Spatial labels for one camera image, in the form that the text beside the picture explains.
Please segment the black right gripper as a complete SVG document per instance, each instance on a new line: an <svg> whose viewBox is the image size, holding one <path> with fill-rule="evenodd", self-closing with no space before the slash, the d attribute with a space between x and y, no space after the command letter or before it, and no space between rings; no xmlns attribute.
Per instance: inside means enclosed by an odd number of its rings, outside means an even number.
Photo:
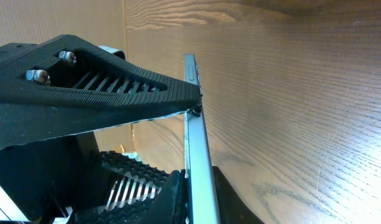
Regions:
<svg viewBox="0 0 381 224"><path fill-rule="evenodd" d="M115 173L102 166L94 134L0 150L0 222L47 222L106 205Z"/></svg>

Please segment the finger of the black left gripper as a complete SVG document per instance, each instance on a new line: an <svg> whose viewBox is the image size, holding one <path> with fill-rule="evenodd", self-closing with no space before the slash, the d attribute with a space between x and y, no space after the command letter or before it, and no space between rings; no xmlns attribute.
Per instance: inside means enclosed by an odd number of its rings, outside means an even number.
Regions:
<svg viewBox="0 0 381 224"><path fill-rule="evenodd" d="M117 152L70 158L76 182L69 223L184 223L183 170L170 174Z"/></svg>
<svg viewBox="0 0 381 224"><path fill-rule="evenodd" d="M221 224L264 224L243 202L228 179L212 167Z"/></svg>

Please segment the Galaxy S25 smartphone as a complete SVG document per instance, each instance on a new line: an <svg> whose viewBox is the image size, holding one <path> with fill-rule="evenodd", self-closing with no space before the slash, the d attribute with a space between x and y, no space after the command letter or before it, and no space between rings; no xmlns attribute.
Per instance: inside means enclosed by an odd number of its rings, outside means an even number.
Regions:
<svg viewBox="0 0 381 224"><path fill-rule="evenodd" d="M188 217L194 224L219 224L219 206L210 160L202 100L184 114Z"/></svg>

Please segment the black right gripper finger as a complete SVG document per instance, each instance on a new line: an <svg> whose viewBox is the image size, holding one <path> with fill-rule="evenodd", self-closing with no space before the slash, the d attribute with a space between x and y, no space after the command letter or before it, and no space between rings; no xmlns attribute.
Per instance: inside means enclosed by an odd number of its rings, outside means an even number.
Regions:
<svg viewBox="0 0 381 224"><path fill-rule="evenodd" d="M199 86L75 35L0 47L0 150L183 113L200 102Z"/></svg>

